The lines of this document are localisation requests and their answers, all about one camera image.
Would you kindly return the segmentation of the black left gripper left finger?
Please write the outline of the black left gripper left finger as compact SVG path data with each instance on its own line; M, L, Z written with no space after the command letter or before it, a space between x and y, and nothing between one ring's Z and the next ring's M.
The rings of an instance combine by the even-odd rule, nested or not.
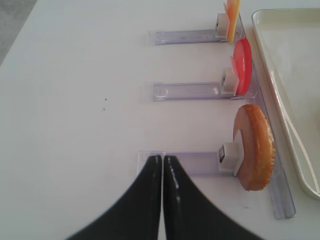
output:
M162 200L162 157L152 155L130 188L70 240L156 240Z

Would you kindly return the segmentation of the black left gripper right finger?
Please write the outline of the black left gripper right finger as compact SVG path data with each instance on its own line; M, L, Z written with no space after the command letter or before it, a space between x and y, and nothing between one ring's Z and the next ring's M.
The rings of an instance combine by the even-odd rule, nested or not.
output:
M163 163L163 214L168 240L259 239L213 205L176 156L166 155Z

